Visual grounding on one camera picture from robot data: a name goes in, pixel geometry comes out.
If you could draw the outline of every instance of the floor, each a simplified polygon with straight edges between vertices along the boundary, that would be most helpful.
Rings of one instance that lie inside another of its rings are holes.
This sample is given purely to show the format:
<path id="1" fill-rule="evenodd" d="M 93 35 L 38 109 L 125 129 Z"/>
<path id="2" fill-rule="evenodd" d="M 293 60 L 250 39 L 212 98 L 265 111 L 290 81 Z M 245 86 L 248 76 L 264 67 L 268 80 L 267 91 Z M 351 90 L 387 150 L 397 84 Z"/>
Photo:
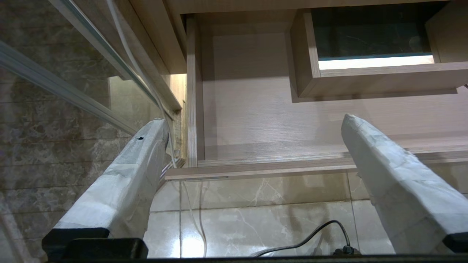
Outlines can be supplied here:
<path id="1" fill-rule="evenodd" d="M 468 196 L 467 164 L 431 168 Z M 144 237 L 148 258 L 203 256 L 203 241 L 192 222 L 189 203 L 197 224 L 201 211 L 207 257 L 250 256 L 299 243 L 331 219 L 344 225 L 351 245 L 362 254 L 395 253 L 355 172 L 185 182 L 187 191 L 183 184 L 166 182 L 153 200 Z M 306 245 L 273 256 L 330 255 L 344 245 L 340 228 L 332 224 Z"/>

